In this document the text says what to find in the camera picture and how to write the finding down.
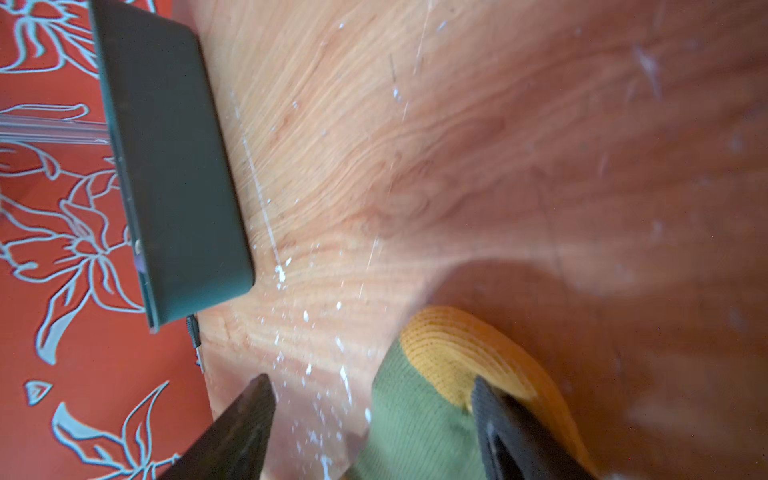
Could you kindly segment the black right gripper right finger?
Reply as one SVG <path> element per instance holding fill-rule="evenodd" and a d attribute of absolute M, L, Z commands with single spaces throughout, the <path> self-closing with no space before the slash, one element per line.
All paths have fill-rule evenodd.
<path fill-rule="evenodd" d="M 521 403 L 475 378 L 471 406 L 488 479 L 592 479 Z"/>

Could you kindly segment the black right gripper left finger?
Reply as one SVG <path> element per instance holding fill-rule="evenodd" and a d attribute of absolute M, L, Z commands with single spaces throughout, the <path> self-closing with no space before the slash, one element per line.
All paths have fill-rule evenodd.
<path fill-rule="evenodd" d="M 163 479 L 258 479 L 276 410 L 270 378 L 253 378 L 243 392 L 169 467 Z"/>

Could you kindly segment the green striped sock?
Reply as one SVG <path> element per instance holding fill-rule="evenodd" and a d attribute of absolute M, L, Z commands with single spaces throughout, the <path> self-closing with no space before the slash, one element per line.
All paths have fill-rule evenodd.
<path fill-rule="evenodd" d="M 521 403 L 596 477 L 546 370 L 490 324 L 453 307 L 432 306 L 411 318 L 382 361 L 367 442 L 344 478 L 488 479 L 471 406 L 478 376 Z"/>

